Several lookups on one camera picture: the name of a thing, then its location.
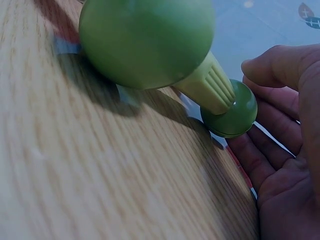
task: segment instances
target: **blue surface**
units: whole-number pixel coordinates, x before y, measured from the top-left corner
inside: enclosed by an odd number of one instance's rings
[[[212,0],[216,31],[212,52],[231,79],[242,79],[241,63],[274,45],[309,45],[320,41],[320,29],[299,14],[305,3],[320,18],[320,1]],[[316,19],[314,26],[319,26]]]

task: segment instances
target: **hand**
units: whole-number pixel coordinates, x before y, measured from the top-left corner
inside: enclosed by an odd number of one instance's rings
[[[320,45],[275,46],[242,71],[256,121],[290,151],[256,126],[228,140],[257,192],[261,238],[320,239]]]

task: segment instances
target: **red stripe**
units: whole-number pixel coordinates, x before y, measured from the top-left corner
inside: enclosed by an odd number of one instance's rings
[[[239,168],[239,171],[241,172],[242,176],[244,177],[244,180],[246,181],[246,184],[249,186],[249,188],[252,188],[252,183],[250,181],[250,178],[248,177],[248,175],[246,174],[245,170],[242,168],[239,160],[237,159],[237,157],[234,155],[234,153],[232,152],[232,150],[230,149],[229,146],[226,147],[227,151],[229,152],[230,156],[232,157],[232,159],[234,160],[235,164],[237,165],[237,167]]]

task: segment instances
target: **wood grain surface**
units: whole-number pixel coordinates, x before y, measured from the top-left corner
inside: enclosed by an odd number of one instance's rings
[[[172,89],[128,104],[57,51],[79,43],[81,8],[0,0],[0,239],[257,239],[237,166]]]

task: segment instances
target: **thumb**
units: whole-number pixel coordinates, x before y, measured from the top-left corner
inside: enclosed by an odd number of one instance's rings
[[[320,44],[277,45],[257,58],[244,61],[241,68],[249,80],[260,86],[288,86],[298,91],[302,74],[317,61],[320,61]]]

